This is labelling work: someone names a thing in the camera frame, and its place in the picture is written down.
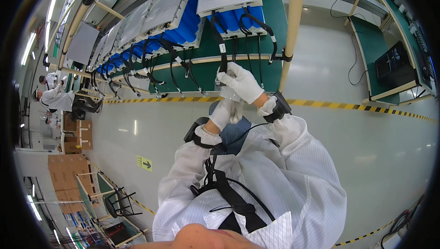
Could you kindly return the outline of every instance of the floor marking tape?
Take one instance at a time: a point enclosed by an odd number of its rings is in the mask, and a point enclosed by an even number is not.
[[[417,200],[408,210],[411,210],[417,203],[418,203],[419,201]],[[387,225],[385,225],[385,226],[383,226],[382,228],[379,228],[379,229],[377,229],[377,230],[374,230],[374,231],[372,231],[371,233],[368,233],[368,234],[366,234],[366,235],[363,235],[363,236],[361,236],[361,237],[358,237],[358,238],[355,238],[355,239],[352,239],[352,240],[349,240],[349,241],[346,241],[346,242],[341,242],[341,243],[337,243],[337,244],[335,244],[335,245],[333,245],[333,247],[336,247],[336,246],[341,246],[341,245],[345,245],[345,244],[347,244],[347,243],[351,243],[351,242],[355,242],[355,241],[357,241],[357,240],[360,240],[360,239],[363,239],[363,238],[365,238],[365,237],[368,237],[369,235],[372,235],[372,234],[374,234],[374,233],[377,233],[378,231],[380,231],[380,230],[382,230],[383,228],[386,228],[387,226],[389,226],[391,223],[393,223],[393,222],[395,222],[396,220],[394,219],[392,222],[390,222],[390,223],[388,223]]]
[[[96,164],[95,164],[94,162],[92,162],[92,164],[93,164],[93,166],[96,167],[96,169],[98,169],[99,172],[101,172],[101,173],[107,178],[108,181],[110,181],[110,182],[111,182],[116,188],[118,187],[118,186],[115,184],[115,182],[111,181],[110,178],[109,178],[107,175],[105,175],[105,174],[104,174],[104,173],[98,168],[98,166],[96,166]],[[123,190],[121,190],[121,192],[122,192],[124,195],[128,196],[128,194],[127,194],[126,192],[124,192]],[[142,203],[140,203],[139,201],[135,200],[133,197],[129,197],[129,198],[130,198],[131,200],[133,200],[134,202],[136,202],[140,207],[142,207],[142,208],[144,208],[145,210],[147,210],[148,212],[152,213],[153,215],[156,214],[155,212],[151,211],[149,208],[146,208]]]
[[[144,99],[125,99],[122,101],[119,100],[104,100],[104,104],[117,104],[117,103],[142,103],[142,102],[215,102],[217,100],[222,100],[222,97],[166,97],[166,98],[144,98]],[[429,122],[438,123],[438,120],[429,118],[420,114],[413,114],[409,112],[404,112],[396,109],[386,109],[374,106],[364,106],[357,104],[347,104],[347,103],[337,103],[337,102],[326,102],[326,101],[315,101],[315,100],[303,100],[303,99],[286,99],[287,103],[290,105],[297,106],[311,106],[311,107],[325,107],[325,108],[334,108],[334,109],[356,109],[356,110],[364,110],[382,114],[394,114],[394,115],[402,115],[409,116],[412,118],[418,118],[422,120],[426,120]]]

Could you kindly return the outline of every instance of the gloved hand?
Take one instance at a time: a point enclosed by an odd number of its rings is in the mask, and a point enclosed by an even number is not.
[[[235,117],[237,115],[231,114],[233,108],[234,108],[234,101],[230,99],[223,99],[217,104],[217,107],[214,109],[213,113],[209,116],[211,121],[220,129],[220,131],[223,131],[224,127],[228,123],[233,123],[235,121]]]
[[[249,70],[243,69],[234,62],[228,62],[228,70],[236,77],[219,72],[217,73],[218,80],[232,88],[248,104],[252,104],[264,92]]]

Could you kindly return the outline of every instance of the stacked cardboard box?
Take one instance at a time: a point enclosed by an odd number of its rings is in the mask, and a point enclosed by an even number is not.
[[[88,161],[82,154],[49,155],[47,166],[52,178],[52,184],[59,201],[81,201],[77,184],[77,174],[89,172]],[[90,175],[80,175],[82,184],[88,194],[93,193]],[[73,213],[82,210],[80,203],[61,204],[63,213]]]
[[[72,121],[68,114],[64,114],[63,130],[73,133],[73,136],[64,138],[65,153],[81,153],[81,150],[93,149],[91,120]]]

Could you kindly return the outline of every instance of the gray epoxy floor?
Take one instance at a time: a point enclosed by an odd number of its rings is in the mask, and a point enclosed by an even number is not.
[[[285,98],[360,104],[368,96],[365,79],[357,87],[348,81],[355,55],[352,31],[343,22],[331,18],[328,10],[303,12]],[[351,78],[357,82],[364,66],[355,45],[358,59]],[[135,98],[128,91],[125,94],[126,99]],[[173,165],[188,128],[198,117],[208,115],[209,105],[105,104],[100,114],[92,116],[94,150],[87,155],[117,185],[136,192],[137,200],[156,211],[157,185]],[[394,109],[438,118],[434,99]],[[327,148],[347,191],[347,220],[338,242],[384,226],[424,192],[436,153],[437,124],[347,109],[292,106],[292,113],[304,118],[310,133]],[[245,116],[263,122],[255,108],[246,108]],[[152,172],[136,165],[137,155],[152,161]],[[151,227],[153,215],[142,211],[136,221]],[[385,231],[343,247],[367,248]]]

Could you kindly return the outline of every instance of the sticker label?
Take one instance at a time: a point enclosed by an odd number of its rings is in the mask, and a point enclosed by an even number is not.
[[[143,158],[141,156],[137,156],[137,165],[141,168],[146,169],[147,171],[153,171],[153,164],[150,159]]]

